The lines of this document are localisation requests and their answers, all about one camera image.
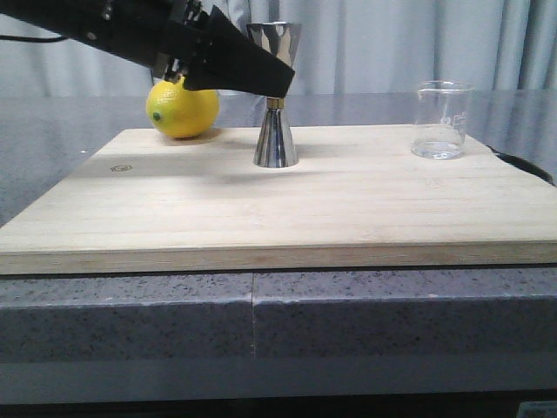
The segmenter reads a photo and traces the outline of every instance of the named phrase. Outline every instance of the wooden cutting board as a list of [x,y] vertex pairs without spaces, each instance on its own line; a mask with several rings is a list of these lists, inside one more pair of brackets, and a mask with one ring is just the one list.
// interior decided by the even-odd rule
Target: wooden cutting board
[[252,163],[258,128],[123,131],[0,229],[0,273],[557,262],[557,188],[411,129],[292,128],[285,169]]

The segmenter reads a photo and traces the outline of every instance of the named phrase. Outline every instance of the jigger cup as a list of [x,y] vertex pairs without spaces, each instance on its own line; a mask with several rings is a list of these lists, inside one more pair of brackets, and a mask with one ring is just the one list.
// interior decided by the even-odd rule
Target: jigger cup
[[[292,67],[298,50],[301,24],[268,22],[247,24],[249,38]],[[282,168],[298,163],[292,132],[285,114],[284,98],[267,98],[267,109],[253,163],[260,167]]]

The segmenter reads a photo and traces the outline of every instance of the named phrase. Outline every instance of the metal jigger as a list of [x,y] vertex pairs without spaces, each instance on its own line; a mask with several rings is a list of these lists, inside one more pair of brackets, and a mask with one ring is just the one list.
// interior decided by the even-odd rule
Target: metal jigger
[[[298,50],[301,24],[269,22],[247,24],[249,38],[292,67]],[[253,163],[260,167],[282,168],[298,163],[284,98],[267,98],[267,110],[259,133]]]

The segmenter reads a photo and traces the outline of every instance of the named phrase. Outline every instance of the curtain fold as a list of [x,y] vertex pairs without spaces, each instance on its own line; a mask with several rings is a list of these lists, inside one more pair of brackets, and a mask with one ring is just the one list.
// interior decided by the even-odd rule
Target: curtain fold
[[[557,88],[555,0],[205,0],[249,22],[302,23],[291,94]],[[0,15],[0,32],[48,36]],[[0,41],[0,97],[144,96],[148,70],[75,41]]]

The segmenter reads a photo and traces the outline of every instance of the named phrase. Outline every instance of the lemon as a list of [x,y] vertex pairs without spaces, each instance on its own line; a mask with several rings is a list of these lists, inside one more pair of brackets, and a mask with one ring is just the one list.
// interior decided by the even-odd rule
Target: lemon
[[145,111],[153,127],[172,138],[190,138],[206,131],[218,115],[215,90],[188,91],[184,78],[177,83],[161,80],[151,88]]

